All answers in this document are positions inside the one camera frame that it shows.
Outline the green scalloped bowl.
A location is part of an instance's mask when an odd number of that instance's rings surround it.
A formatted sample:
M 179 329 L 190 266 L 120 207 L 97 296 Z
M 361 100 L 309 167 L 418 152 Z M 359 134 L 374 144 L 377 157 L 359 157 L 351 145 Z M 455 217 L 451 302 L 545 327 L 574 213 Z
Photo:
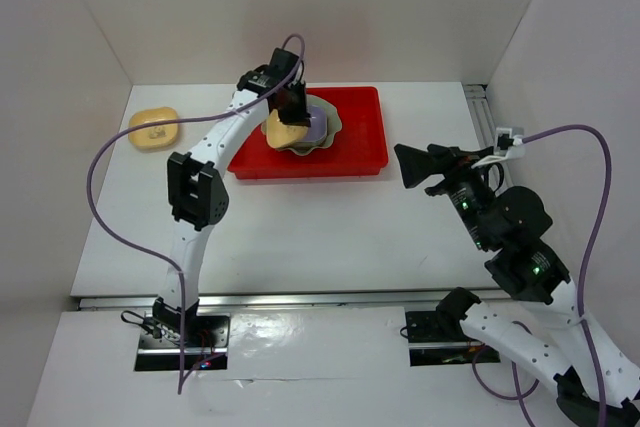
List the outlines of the green scalloped bowl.
M 310 148 L 303 148 L 299 142 L 295 143 L 289 147 L 283 148 L 283 149 L 271 149 L 271 150 L 275 150 L 278 152 L 283 152 L 283 151 L 290 151 L 292 153 L 294 153 L 297 156 L 307 156 L 309 155 L 311 152 L 313 152 L 314 150 L 321 150 L 321 149 L 328 149 L 330 148 L 335 140 L 335 136 L 342 130 L 343 128 L 343 124 L 342 121 L 339 117 L 337 108 L 331 104 L 330 102 L 315 96 L 315 95 L 311 95 L 311 94 L 307 94 L 306 95 L 306 101 L 307 101 L 307 112 L 308 109 L 311 105 L 316 105 L 316 106 L 321 106 L 324 108 L 324 110 L 327 113 L 328 116 L 328 126 L 329 126 L 329 130 L 328 130 L 328 137 L 326 138 L 326 141 L 324 143 L 322 143 L 319 146 L 316 147 L 310 147 Z M 264 135 L 263 132 L 263 123 L 260 126 L 260 131 Z

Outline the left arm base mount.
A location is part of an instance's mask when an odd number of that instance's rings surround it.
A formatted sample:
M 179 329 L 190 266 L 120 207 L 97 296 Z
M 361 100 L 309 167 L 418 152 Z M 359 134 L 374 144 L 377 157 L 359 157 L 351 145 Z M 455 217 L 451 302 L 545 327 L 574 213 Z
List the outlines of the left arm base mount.
M 134 370 L 172 372 L 179 370 L 180 336 L 149 315 L 124 310 L 120 319 L 139 329 Z M 204 315 L 189 327 L 185 342 L 184 370 L 218 371 L 228 365 L 229 315 Z

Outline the purple square plate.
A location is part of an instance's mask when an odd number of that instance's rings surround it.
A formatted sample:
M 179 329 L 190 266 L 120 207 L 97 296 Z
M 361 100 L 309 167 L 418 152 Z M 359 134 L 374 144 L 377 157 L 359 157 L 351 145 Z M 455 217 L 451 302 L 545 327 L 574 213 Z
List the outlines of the purple square plate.
M 328 116 L 321 106 L 311 105 L 308 109 L 310 125 L 305 136 L 299 141 L 303 148 L 316 147 L 326 141 L 328 137 Z

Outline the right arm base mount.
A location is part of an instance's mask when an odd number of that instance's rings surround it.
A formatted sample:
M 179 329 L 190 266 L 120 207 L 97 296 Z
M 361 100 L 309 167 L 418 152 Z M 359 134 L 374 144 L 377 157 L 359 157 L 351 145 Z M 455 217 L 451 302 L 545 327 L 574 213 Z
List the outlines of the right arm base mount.
M 405 326 L 399 334 L 408 343 L 411 367 L 453 366 L 499 363 L 500 356 L 492 348 L 462 333 L 446 333 L 439 325 L 435 311 L 406 311 Z

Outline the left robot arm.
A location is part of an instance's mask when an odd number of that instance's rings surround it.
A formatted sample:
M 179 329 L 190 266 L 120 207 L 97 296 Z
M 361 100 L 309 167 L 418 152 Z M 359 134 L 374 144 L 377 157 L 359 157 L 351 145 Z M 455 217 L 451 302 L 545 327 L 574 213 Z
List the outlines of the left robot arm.
M 282 113 L 289 125 L 309 124 L 302 63 L 300 54 L 276 48 L 267 64 L 241 76 L 228 107 L 206 135 L 167 161 L 174 231 L 168 272 L 152 315 L 176 346 L 193 341 L 199 328 L 199 277 L 209 237 L 229 207 L 224 176 L 231 161 L 272 113 Z

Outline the yellow square plate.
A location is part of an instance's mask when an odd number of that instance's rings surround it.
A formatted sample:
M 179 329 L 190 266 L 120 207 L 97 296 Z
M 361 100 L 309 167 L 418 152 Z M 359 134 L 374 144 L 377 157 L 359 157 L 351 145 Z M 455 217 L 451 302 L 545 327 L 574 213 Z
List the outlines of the yellow square plate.
M 267 145 L 272 149 L 283 149 L 302 141 L 309 130 L 308 125 L 283 123 L 277 110 L 273 110 L 263 123 Z
M 177 111 L 168 106 L 138 111 L 130 118 L 128 127 L 141 126 L 141 129 L 130 132 L 128 140 L 139 151 L 168 148 L 178 140 L 180 125 L 167 124 L 167 121 L 178 118 Z

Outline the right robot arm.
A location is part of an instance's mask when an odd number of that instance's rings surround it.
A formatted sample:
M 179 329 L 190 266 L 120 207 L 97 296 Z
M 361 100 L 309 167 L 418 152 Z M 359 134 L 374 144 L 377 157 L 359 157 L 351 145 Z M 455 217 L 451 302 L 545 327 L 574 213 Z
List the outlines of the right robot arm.
M 426 194 L 450 199 L 476 248 L 493 253 L 485 267 L 494 282 L 551 340 L 527 333 L 462 287 L 436 307 L 440 334 L 464 335 L 515 362 L 554 394 L 561 412 L 577 426 L 638 425 L 639 368 L 588 311 L 579 309 L 576 283 L 542 239 L 552 219 L 540 197 L 522 186 L 494 193 L 476 165 L 483 151 L 397 144 L 394 153 L 405 187 L 440 177 Z

